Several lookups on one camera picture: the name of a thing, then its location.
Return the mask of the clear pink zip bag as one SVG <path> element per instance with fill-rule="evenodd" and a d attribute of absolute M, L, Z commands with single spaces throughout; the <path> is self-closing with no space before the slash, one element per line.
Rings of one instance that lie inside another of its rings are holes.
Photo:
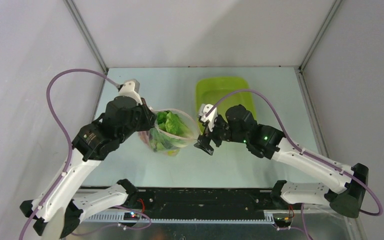
<path fill-rule="evenodd" d="M 140 131 L 140 140 L 154 153 L 176 156 L 180 149 L 194 144 L 200 135 L 196 121 L 187 113 L 174 109 L 154 110 L 156 121 L 148 131 Z"/>

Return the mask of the green lettuce head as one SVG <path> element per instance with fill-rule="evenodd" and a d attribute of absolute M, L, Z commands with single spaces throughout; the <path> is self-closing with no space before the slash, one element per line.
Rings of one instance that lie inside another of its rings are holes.
<path fill-rule="evenodd" d="M 194 137 L 179 114 L 164 110 L 156 113 L 156 127 L 148 133 L 148 145 L 155 153 L 175 156 Z"/>

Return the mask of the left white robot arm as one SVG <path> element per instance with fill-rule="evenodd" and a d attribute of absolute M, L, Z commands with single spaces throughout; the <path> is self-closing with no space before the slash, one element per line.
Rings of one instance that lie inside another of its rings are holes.
<path fill-rule="evenodd" d="M 41 237 L 52 233 L 61 239 L 91 215 L 115 206 L 136 206 L 139 190 L 127 179 L 82 199 L 74 199 L 74 195 L 110 153 L 133 133 L 153 128 L 156 118 L 144 98 L 117 96 L 107 103 L 104 113 L 81 127 L 69 142 L 67 159 L 54 182 L 41 196 L 25 200 L 19 207 L 25 217 L 34 221 L 35 232 Z"/>

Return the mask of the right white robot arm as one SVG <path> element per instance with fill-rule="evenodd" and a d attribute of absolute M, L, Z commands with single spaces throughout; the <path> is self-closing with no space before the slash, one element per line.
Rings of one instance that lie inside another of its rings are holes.
<path fill-rule="evenodd" d="M 202 104 L 198 120 L 204 130 L 194 145 L 209 155 L 214 153 L 211 142 L 245 144 L 258 158 L 267 158 L 294 167 L 317 179 L 316 183 L 294 183 L 278 180 L 270 193 L 271 204 L 277 209 L 288 205 L 313 204 L 329 206 L 336 213 L 356 219 L 366 193 L 369 169 L 357 163 L 342 164 L 289 141 L 284 132 L 257 123 L 243 105 L 230 107 L 225 116 L 211 104 Z"/>

